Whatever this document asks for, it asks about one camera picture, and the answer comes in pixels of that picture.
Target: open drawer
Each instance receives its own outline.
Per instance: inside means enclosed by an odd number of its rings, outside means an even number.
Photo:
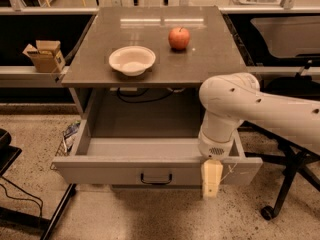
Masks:
[[[68,183],[199,187],[203,112],[196,89],[95,89],[70,155],[53,164]],[[249,184],[262,160],[246,158],[235,139],[223,183]]]

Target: cardboard box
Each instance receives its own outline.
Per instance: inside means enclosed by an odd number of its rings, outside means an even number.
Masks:
[[[28,44],[23,54],[28,56],[40,73],[60,73],[66,64],[60,51],[60,41],[36,41],[37,48]]]

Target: red apple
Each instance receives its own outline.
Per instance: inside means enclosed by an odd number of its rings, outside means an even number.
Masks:
[[[183,50],[190,40],[189,30],[184,27],[173,28],[169,32],[169,44],[173,49]]]

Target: power cord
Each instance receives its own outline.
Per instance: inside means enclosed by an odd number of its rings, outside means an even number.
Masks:
[[[8,180],[7,178],[3,177],[3,176],[0,176],[4,181],[6,181],[7,183],[11,184],[13,187],[17,188],[18,190],[20,190],[21,192],[23,192],[24,194],[28,195],[28,196],[31,196],[37,200],[40,201],[40,204],[38,202],[36,202],[35,200],[33,199],[29,199],[29,198],[18,198],[18,197],[13,197],[13,196],[9,196],[8,195],[8,191],[6,189],[6,187],[3,185],[3,184],[0,184],[0,186],[4,189],[4,192],[5,192],[5,195],[10,198],[10,199],[13,199],[13,200],[19,200],[19,201],[30,201],[30,202],[34,202],[38,205],[39,207],[39,220],[42,218],[42,209],[43,209],[43,201],[42,199],[40,199],[39,197],[36,197],[30,193],[28,193],[27,191],[25,191],[24,189],[22,189],[21,187],[17,186],[16,184],[14,184],[13,182],[11,182],[10,180]]]
[[[140,101],[131,101],[131,100],[126,100],[124,99],[124,97],[126,98],[134,98],[134,97],[140,97],[142,95],[144,95],[149,89],[146,89],[144,90],[143,92],[141,93],[138,93],[138,94],[131,94],[131,95],[128,95],[128,94],[123,94],[120,90],[120,88],[117,89],[117,97],[122,100],[123,102],[126,102],[126,103],[148,103],[148,102],[154,102],[154,101],[159,101],[159,100],[163,100],[167,97],[169,97],[170,95],[172,95],[175,91],[172,90],[170,91],[169,93],[167,93],[166,95],[162,96],[162,97],[159,97],[159,98],[156,98],[156,99],[151,99],[151,100],[140,100]]]

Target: gray tabletop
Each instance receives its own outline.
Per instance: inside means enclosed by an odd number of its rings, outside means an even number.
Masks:
[[[171,28],[183,26],[191,39],[184,51],[170,48]],[[156,54],[145,73],[114,71],[110,54],[125,46]],[[214,75],[245,72],[246,66],[217,7],[101,8],[62,81],[66,87],[197,87]]]

